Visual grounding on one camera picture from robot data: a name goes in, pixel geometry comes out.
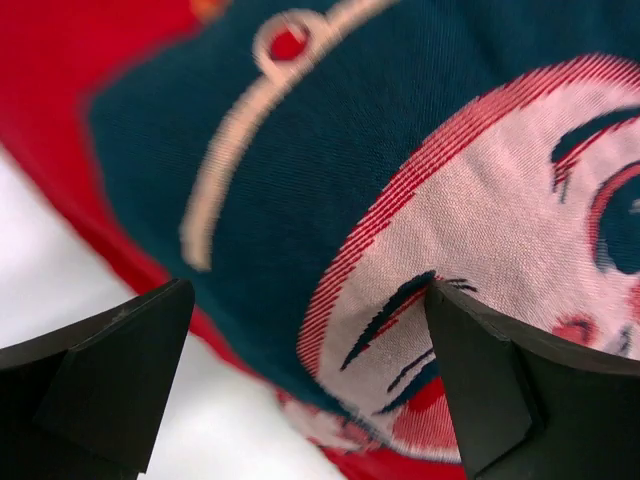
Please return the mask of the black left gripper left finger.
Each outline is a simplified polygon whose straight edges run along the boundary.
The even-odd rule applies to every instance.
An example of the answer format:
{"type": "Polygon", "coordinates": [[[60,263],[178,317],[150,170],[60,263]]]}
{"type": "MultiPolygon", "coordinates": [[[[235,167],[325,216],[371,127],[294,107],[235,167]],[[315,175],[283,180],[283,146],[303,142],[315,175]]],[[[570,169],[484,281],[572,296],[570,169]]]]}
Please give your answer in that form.
{"type": "Polygon", "coordinates": [[[146,472],[195,305],[172,280],[1,350],[4,479],[146,472]]]}

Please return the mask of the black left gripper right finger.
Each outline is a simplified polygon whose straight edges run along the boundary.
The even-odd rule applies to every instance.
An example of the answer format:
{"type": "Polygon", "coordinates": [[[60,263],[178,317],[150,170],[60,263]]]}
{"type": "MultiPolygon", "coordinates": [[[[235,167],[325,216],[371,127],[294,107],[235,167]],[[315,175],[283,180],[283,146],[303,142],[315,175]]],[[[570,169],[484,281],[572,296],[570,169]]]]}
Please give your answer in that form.
{"type": "Polygon", "coordinates": [[[470,479],[638,480],[639,364],[433,281],[425,315],[470,479]]]}

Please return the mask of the red cartoon print pillowcase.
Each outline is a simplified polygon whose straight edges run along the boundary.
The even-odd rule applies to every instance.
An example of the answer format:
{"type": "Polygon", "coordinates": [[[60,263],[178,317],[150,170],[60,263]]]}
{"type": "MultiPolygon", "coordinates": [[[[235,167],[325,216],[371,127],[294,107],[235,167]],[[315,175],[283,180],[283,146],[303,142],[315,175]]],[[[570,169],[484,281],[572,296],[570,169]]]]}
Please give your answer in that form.
{"type": "Polygon", "coordinates": [[[635,1],[5,1],[1,142],[349,479],[470,479],[433,281],[639,364],[635,1]]]}

